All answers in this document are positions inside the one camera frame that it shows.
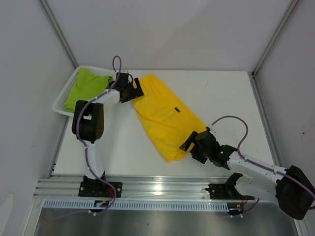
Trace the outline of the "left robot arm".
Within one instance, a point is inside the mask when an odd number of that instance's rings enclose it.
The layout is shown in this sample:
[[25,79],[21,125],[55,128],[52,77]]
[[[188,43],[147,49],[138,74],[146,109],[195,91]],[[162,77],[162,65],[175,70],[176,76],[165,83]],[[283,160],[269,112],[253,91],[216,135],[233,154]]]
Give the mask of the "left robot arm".
[[121,182],[108,182],[101,161],[99,141],[104,133],[104,112],[118,103],[125,103],[144,95],[138,78],[118,72],[103,93],[95,98],[78,100],[72,120],[72,133],[81,142],[86,164],[78,196],[92,198],[119,198]]

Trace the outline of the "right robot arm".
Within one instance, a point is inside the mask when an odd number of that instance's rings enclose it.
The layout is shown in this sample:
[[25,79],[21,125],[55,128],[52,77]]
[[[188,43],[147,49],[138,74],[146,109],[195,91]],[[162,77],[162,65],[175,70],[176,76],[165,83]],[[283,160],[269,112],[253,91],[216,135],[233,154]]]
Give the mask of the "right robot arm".
[[212,200],[266,200],[296,220],[303,220],[315,201],[315,188],[300,168],[242,157],[237,148],[220,145],[209,130],[193,131],[180,149],[202,164],[210,161],[232,173],[225,183],[205,189]]

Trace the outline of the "yellow shorts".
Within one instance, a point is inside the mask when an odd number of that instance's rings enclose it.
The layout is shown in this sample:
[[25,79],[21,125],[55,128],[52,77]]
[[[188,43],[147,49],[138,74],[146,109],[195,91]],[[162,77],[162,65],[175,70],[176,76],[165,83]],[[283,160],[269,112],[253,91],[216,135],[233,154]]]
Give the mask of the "yellow shorts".
[[134,99],[133,106],[147,136],[166,161],[181,160],[187,152],[180,146],[206,124],[155,74],[139,82],[144,95]]

